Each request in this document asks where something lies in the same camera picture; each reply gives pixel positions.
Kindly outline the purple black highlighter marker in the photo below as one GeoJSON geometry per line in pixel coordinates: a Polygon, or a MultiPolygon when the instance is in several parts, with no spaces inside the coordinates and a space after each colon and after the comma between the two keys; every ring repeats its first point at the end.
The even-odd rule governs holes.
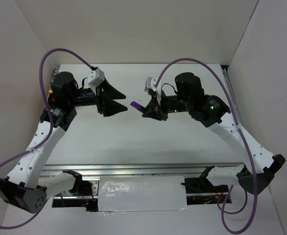
{"type": "Polygon", "coordinates": [[[142,113],[145,111],[145,107],[135,101],[132,101],[130,105],[142,113]]]}

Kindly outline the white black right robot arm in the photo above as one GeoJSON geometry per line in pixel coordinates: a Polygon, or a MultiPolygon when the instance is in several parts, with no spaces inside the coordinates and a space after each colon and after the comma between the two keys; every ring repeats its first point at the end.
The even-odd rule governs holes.
{"type": "Polygon", "coordinates": [[[260,194],[269,186],[285,158],[266,150],[236,123],[230,107],[221,98],[205,94],[199,77],[191,72],[179,74],[175,78],[175,95],[170,96],[157,88],[156,83],[152,77],[146,80],[145,91],[151,100],[141,108],[144,118],[166,121],[170,113],[187,112],[242,157],[242,164],[238,166],[206,168],[200,176],[204,191],[211,192],[220,185],[234,185],[250,194],[260,194]]]}

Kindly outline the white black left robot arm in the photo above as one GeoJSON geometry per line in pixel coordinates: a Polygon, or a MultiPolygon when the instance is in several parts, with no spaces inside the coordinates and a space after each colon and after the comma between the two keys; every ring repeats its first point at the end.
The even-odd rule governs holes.
{"type": "Polygon", "coordinates": [[[68,191],[79,195],[85,186],[92,186],[73,170],[40,179],[53,149],[75,118],[77,106],[95,105],[104,117],[127,111],[126,106],[117,102],[126,96],[109,84],[101,70],[91,71],[84,80],[88,87],[80,88],[72,73],[64,71],[55,75],[50,86],[49,107],[40,116],[26,154],[5,178],[0,178],[0,197],[4,202],[35,214],[49,198],[59,193],[68,191]]]}

